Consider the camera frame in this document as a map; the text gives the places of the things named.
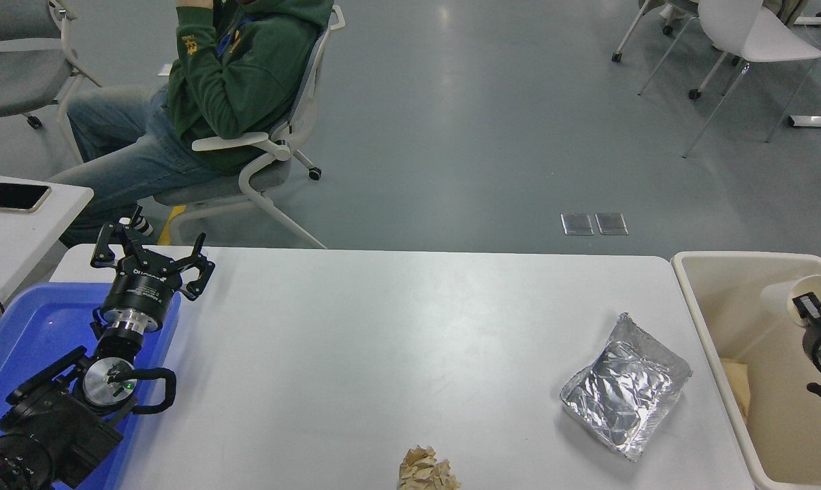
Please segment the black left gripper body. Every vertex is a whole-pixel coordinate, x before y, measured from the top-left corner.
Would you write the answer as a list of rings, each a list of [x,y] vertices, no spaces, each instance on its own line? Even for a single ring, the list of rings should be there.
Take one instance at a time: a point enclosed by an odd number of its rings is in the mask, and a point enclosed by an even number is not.
[[[111,289],[100,307],[103,320],[114,321],[122,311],[133,310],[145,314],[152,321],[167,316],[174,293],[180,289],[179,273],[163,275],[141,270],[134,264],[117,264]]]

